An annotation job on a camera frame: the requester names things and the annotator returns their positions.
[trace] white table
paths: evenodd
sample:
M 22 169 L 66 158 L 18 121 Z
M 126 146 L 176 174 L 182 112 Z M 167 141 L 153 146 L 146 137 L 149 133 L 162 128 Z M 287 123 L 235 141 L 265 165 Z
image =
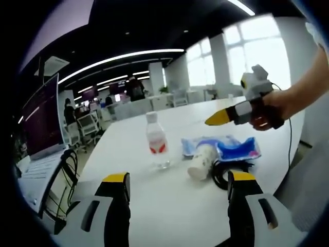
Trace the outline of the white table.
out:
M 230 236 L 227 192 L 212 182 L 193 181 L 187 174 L 189 161 L 181 161 L 182 137 L 233 134 L 244 141 L 255 136 L 262 156 L 251 172 L 262 190 L 274 193 L 288 171 L 289 122 L 278 130 L 259 132 L 251 125 L 210 127 L 205 119 L 217 110 L 243 101 L 244 97 L 213 100 L 160 111 L 159 121 L 167 132 L 173 166 L 157 170 L 145 136 L 145 116 L 115 122 L 91 154 L 74 198 L 93 195 L 108 174 L 131 174 L 130 246 L 214 247 Z M 292 119 L 292 160 L 304 122 L 304 112 Z

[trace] window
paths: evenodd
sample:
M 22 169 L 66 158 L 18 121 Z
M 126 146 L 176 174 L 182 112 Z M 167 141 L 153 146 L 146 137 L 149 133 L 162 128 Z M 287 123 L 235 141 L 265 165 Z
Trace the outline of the window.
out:
M 208 38 L 187 49 L 190 86 L 215 84 L 215 70 Z
M 268 79 L 282 89 L 290 87 L 290 69 L 284 42 L 274 18 L 264 15 L 224 30 L 230 79 L 240 85 L 244 72 L 259 64 Z

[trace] bottle label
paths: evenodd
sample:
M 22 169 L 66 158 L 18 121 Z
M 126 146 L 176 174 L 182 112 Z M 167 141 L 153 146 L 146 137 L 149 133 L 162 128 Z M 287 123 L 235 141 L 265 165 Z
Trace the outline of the bottle label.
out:
M 167 152 L 167 143 L 165 139 L 152 140 L 149 142 L 149 146 L 153 154 Z

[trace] laptop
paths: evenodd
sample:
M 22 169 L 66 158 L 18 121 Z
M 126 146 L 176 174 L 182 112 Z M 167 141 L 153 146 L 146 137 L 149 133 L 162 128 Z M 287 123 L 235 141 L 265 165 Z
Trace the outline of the laptop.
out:
M 58 74 L 25 104 L 22 125 L 30 162 L 22 171 L 19 184 L 27 203 L 40 213 L 45 193 L 67 149 L 59 122 Z

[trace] hand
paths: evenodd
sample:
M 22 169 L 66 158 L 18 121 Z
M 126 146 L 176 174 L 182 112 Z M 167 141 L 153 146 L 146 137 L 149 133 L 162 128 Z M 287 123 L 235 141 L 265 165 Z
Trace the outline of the hand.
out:
M 287 120 L 300 111 L 295 97 L 290 90 L 274 91 L 263 97 L 265 105 L 277 107 L 282 119 Z M 258 116 L 251 119 L 250 124 L 254 129 L 265 131 L 272 126 L 265 116 Z

